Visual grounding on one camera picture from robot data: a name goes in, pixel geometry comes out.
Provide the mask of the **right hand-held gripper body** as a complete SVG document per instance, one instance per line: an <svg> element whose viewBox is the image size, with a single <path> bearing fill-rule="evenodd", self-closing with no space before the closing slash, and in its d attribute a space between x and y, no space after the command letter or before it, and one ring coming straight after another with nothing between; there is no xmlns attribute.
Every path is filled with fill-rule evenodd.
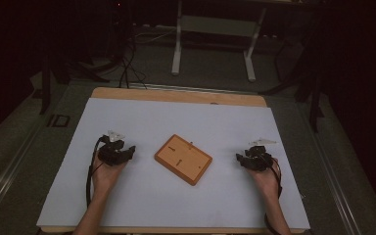
<svg viewBox="0 0 376 235"><path fill-rule="evenodd" d="M274 144L274 141L259 139L251 142L251 147L244 151L246 157L243 162L249 162L252 170L265 171L273 165L273 158L267 153L265 146Z"/></svg>

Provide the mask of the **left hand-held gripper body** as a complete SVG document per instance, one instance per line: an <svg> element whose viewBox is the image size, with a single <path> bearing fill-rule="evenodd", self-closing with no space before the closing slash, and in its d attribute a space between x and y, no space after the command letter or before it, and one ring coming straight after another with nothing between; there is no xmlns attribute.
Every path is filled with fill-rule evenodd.
<svg viewBox="0 0 376 235"><path fill-rule="evenodd" d="M120 165L119 159L123 155L124 136L112 130L101 137L104 143L98 150L98 159L107 165Z"/></svg>

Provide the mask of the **orange wooden board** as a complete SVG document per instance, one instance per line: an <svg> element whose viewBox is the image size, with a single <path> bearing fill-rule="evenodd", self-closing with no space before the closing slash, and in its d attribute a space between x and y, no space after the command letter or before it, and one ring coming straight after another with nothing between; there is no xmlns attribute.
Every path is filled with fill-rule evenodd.
<svg viewBox="0 0 376 235"><path fill-rule="evenodd" d="M176 134L160 147L155 160L191 186L199 182L212 163L210 155Z"/></svg>

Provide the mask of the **person's right hand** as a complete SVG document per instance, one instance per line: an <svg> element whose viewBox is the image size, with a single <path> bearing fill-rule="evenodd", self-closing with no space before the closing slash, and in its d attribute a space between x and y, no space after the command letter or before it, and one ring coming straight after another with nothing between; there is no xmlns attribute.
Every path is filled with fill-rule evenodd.
<svg viewBox="0 0 376 235"><path fill-rule="evenodd" d="M247 170L263 197L277 197L281 194L281 169L278 161L273 159L272 167L265 171Z"/></svg>

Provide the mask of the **person's left hand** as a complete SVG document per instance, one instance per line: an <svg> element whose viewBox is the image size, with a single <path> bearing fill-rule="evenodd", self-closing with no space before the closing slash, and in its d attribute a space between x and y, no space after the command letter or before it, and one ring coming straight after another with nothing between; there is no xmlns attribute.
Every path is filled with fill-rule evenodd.
<svg viewBox="0 0 376 235"><path fill-rule="evenodd" d="M125 167L126 163L110 166L99 159L95 159L92 171L94 197L109 195Z"/></svg>

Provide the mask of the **white table mat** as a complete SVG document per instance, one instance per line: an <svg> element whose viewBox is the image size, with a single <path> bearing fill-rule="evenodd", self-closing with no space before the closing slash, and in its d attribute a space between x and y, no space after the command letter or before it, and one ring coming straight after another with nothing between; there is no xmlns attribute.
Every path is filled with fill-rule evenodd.
<svg viewBox="0 0 376 235"><path fill-rule="evenodd" d="M280 202L289 226L309 227L271 109L91 98L37 220L42 229L78 224L95 143L110 130L136 151L110 196L105 227L262 228L261 195L235 159L258 139L268 141L267 152L280 163ZM174 134L212 158L194 186L154 159Z"/></svg>

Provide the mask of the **black stand legs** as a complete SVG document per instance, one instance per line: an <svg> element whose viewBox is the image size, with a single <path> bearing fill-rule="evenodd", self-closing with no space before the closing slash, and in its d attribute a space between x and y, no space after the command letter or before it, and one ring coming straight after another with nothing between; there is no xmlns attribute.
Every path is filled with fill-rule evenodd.
<svg viewBox="0 0 376 235"><path fill-rule="evenodd" d="M310 100L308 121L317 133L317 119L321 88L320 53L315 50L322 15L320 13L296 13L288 19L283 45L276 54L274 64L282 76L281 83L259 92L274 95L286 88L298 86L294 98L297 102Z"/></svg>
<svg viewBox="0 0 376 235"><path fill-rule="evenodd" d="M54 75L61 83L68 83L71 80L69 68L81 73L84 77L98 82L107 82L90 69L87 69L79 62L74 61L63 53L52 49L44 49L41 55L41 88L39 96L41 98L41 110L43 115L51 104L51 75Z"/></svg>

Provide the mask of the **white metal stand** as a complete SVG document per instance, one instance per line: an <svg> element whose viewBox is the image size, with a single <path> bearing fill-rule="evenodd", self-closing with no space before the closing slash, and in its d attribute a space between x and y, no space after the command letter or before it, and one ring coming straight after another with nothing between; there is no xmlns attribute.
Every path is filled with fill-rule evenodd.
<svg viewBox="0 0 376 235"><path fill-rule="evenodd" d="M252 56L257 44L259 33L263 20L266 15L267 8L262 7L255 22L246 22L229 19L189 16L182 13L183 2L177 1L177 17L176 17L176 37L175 49L171 66L171 74L179 75L181 65L182 44L181 36L183 31L200 32L210 34L220 34L229 36L249 37L251 43L249 47L243 51L243 58L246 68L248 80L255 82L257 80Z"/></svg>

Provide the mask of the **metal floor rail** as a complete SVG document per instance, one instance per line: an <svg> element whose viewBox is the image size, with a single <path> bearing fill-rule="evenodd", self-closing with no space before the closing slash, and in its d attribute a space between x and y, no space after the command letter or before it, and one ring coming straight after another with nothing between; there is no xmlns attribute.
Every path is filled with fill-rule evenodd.
<svg viewBox="0 0 376 235"><path fill-rule="evenodd" d="M26 138L19 144L19 147L13 152L10 157L10 161L0 174L0 203L5 197L7 191L11 187L14 179L16 178L20 165L22 164L24 157L30 146L32 145L34 138L40 133L44 124L42 122L36 123L27 133Z"/></svg>
<svg viewBox="0 0 376 235"><path fill-rule="evenodd" d="M130 83L127 88L145 89L145 90L167 90L167 91L187 91L187 92L202 92L202 93L221 93L221 94L238 94L238 95L258 95L257 92L224 90L212 88L198 88L198 87L184 87L172 85L158 85L158 84L140 84Z"/></svg>
<svg viewBox="0 0 376 235"><path fill-rule="evenodd" d="M310 137L320 158L325 179L334 199L337 211L346 229L347 235L362 235L357 221L353 216L353 210L339 181L336 170L330 161L331 155L327 152L327 148L322 143L319 133L315 132L309 123L309 108L306 106L306 104L301 103L297 103L297 108L302 119L304 120L305 128L310 133Z"/></svg>

